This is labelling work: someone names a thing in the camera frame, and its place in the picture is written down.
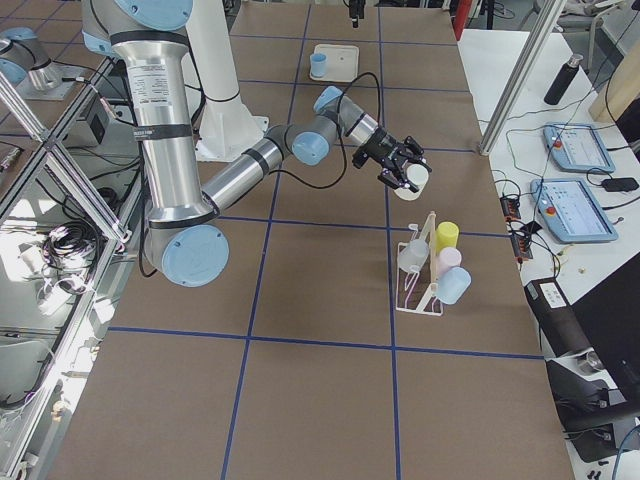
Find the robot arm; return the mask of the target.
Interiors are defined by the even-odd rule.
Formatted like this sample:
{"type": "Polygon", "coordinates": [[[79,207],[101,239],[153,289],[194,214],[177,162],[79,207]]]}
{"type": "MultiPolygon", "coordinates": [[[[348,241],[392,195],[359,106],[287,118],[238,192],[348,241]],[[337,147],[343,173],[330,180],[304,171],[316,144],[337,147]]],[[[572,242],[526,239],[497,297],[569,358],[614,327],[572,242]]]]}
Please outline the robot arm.
{"type": "Polygon", "coordinates": [[[82,15],[87,48],[125,63],[151,194],[145,253],[173,283],[199,287],[223,271],[229,246],[213,220],[288,157],[315,165],[347,137],[356,165],[375,161],[383,183],[415,189],[406,168],[424,164],[420,145],[395,139],[338,88],[305,124],[253,116],[221,2],[86,1],[82,15]]]}

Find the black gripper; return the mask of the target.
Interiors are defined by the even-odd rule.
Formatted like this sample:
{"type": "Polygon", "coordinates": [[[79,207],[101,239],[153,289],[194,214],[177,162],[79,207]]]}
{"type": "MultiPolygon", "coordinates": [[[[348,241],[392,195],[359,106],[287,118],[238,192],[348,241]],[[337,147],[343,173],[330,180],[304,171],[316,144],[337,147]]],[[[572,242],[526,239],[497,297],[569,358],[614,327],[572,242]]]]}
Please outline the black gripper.
{"type": "Polygon", "coordinates": [[[372,136],[356,150],[352,157],[352,164],[356,168],[361,168],[369,159],[383,168],[378,179],[393,190],[406,189],[411,192],[419,190],[419,187],[401,169],[406,162],[421,165],[429,173],[432,172],[432,168],[424,157],[423,147],[413,137],[407,136],[401,143],[382,127],[377,127],[372,136]]]}
{"type": "Polygon", "coordinates": [[[349,17],[352,27],[359,27],[359,19],[364,17],[364,0],[348,0],[349,17]]]}

